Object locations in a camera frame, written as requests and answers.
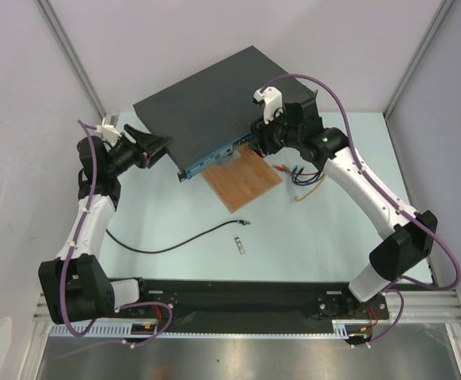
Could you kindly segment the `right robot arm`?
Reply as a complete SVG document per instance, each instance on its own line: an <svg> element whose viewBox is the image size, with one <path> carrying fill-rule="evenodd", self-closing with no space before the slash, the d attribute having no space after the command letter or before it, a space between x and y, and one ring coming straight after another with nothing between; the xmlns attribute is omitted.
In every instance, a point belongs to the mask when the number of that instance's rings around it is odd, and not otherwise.
<svg viewBox="0 0 461 380"><path fill-rule="evenodd" d="M419 213L402 202L351 151L349 138L336 127L324 127L315 100L300 103L258 101L262 113L250 125L250 148L262 157L284 147L337 183L365 213L381 243L369 254L368 265L348 286L341 307L352 318L369 311L370 301L432 251L435 215Z"/></svg>

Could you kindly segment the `silver SFP module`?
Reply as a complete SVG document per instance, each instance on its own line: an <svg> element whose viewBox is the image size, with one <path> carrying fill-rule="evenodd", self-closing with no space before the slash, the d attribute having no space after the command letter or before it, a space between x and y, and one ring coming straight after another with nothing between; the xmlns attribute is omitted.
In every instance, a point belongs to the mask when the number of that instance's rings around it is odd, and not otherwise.
<svg viewBox="0 0 461 380"><path fill-rule="evenodd" d="M235 244L237 245L238 247L238 251L241 253L241 254L245 254L246 251L244 249L244 245L242 244L242 241L240 239L240 237L235 237L234 238L234 241L235 241Z"/></svg>

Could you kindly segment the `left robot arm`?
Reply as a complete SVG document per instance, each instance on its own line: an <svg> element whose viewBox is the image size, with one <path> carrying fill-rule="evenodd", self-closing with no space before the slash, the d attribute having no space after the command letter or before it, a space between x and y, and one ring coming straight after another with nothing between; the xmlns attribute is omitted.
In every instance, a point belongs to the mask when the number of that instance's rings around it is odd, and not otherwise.
<svg viewBox="0 0 461 380"><path fill-rule="evenodd" d="M125 125L123 131L102 124L82 125L85 138L76 146L78 213L69 237L55 259L44 261L38 276L51 320L72 323L109 317L121 306L135 317L151 308L151 297L136 279L112 281L98 256L108 225L118 208L122 173L135 166L151 168L167 152L170 137L152 135Z"/></svg>

